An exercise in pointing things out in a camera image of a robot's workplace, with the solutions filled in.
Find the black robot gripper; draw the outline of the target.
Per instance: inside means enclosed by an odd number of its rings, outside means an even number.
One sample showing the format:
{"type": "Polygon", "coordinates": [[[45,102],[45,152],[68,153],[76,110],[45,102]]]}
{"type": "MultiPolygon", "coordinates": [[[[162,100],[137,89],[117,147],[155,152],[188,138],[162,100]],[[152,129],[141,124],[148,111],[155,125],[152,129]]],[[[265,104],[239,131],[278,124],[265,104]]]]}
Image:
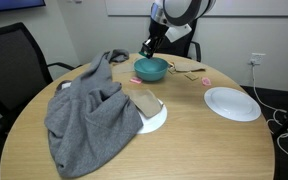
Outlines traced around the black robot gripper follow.
{"type": "Polygon", "coordinates": [[[142,43],[141,52],[150,54],[153,57],[153,54],[160,47],[164,37],[163,36],[152,36],[142,43]]]}

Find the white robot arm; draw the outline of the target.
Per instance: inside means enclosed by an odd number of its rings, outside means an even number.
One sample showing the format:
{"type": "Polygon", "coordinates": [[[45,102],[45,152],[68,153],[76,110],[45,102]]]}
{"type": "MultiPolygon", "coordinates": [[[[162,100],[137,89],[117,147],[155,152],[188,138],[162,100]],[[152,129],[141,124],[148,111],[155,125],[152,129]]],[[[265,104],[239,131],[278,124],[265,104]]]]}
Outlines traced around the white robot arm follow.
{"type": "Polygon", "coordinates": [[[140,54],[151,58],[154,53],[188,53],[197,19],[209,12],[216,0],[155,0],[150,10],[149,37],[140,54]]]}

